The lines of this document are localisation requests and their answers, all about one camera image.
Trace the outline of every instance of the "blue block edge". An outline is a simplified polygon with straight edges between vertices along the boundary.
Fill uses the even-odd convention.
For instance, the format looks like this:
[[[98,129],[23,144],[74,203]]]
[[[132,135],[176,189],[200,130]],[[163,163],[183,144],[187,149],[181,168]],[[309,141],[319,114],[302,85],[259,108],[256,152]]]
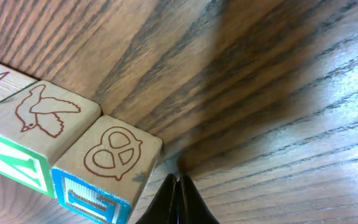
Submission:
[[[57,200],[62,207],[67,208],[77,214],[80,214],[80,215],[84,216],[85,218],[88,218],[96,223],[105,224],[105,222],[102,222],[91,215],[83,213],[82,211],[77,210],[65,203],[65,197],[64,197],[62,183],[63,183],[63,178],[66,177],[67,179],[75,181],[91,190],[94,190],[98,194],[100,194],[112,201],[115,201],[116,203],[119,203],[121,205],[121,210],[120,210],[119,217],[117,219],[116,224],[126,224],[127,223],[129,213],[131,212],[131,205],[126,200],[123,200],[115,195],[112,195],[105,190],[99,189],[99,188],[85,182],[84,180],[81,180],[81,179],[77,178],[76,176],[71,175],[63,170],[60,170],[57,168],[52,168],[51,174],[52,174],[53,184],[55,186],[55,193],[57,195]]]

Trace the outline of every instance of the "bird engraving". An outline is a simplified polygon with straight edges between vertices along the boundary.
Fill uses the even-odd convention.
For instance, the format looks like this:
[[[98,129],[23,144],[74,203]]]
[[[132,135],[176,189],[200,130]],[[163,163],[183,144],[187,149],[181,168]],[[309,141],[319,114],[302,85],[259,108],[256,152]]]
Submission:
[[[23,123],[21,132],[38,127],[50,137],[57,138],[64,129],[60,113],[80,113],[81,108],[73,102],[54,97],[43,97],[45,85],[33,87],[17,106],[15,114]]]

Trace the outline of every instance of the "wooden table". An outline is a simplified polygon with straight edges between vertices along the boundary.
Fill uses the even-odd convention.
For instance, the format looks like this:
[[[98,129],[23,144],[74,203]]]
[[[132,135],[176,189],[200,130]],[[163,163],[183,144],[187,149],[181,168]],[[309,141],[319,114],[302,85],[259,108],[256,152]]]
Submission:
[[[358,223],[358,1],[0,0],[0,62],[165,141],[221,223]],[[0,224],[89,223],[0,175]]]

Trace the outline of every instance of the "green block edge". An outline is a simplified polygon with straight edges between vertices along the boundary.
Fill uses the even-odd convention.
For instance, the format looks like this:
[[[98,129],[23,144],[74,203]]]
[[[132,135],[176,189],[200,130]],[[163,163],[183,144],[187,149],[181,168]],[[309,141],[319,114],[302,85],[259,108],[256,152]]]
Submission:
[[[30,149],[28,149],[28,148],[26,148],[24,146],[21,146],[19,144],[16,144],[16,143],[14,143],[14,142],[12,142],[12,141],[4,138],[4,137],[1,137],[1,136],[0,136],[0,142],[5,144],[5,145],[7,145],[7,146],[13,147],[13,148],[15,148],[15,149],[17,149],[17,150],[19,150],[21,152],[24,152],[24,153],[32,156],[33,158],[39,160],[40,166],[41,166],[41,169],[42,169],[42,174],[44,175],[45,184],[47,186],[47,191],[44,192],[44,191],[42,191],[40,189],[37,189],[37,188],[35,188],[35,187],[31,186],[31,185],[28,185],[27,183],[25,183],[25,182],[23,182],[23,181],[21,181],[19,179],[16,179],[15,177],[12,177],[12,176],[10,176],[8,174],[5,174],[5,173],[3,173],[1,171],[0,171],[0,174],[4,175],[4,176],[6,176],[6,177],[8,177],[8,178],[10,178],[12,180],[15,180],[16,182],[19,182],[19,183],[21,183],[21,184],[23,184],[25,186],[28,186],[28,187],[30,187],[30,188],[38,191],[38,192],[41,192],[41,193],[43,193],[45,195],[48,195],[51,198],[55,198],[55,189],[53,187],[53,182],[52,182],[52,178],[50,176],[50,171],[49,171],[49,164],[48,164],[48,161],[46,160],[46,158],[43,155],[39,154],[39,153],[31,151]]]

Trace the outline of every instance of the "wood grain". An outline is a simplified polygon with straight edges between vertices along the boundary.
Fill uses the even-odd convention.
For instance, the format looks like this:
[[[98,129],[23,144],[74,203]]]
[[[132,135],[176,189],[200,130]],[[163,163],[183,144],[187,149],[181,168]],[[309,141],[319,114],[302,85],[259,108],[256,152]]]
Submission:
[[[358,223],[356,0],[0,0],[0,62],[164,140],[131,223],[176,161],[221,223]]]

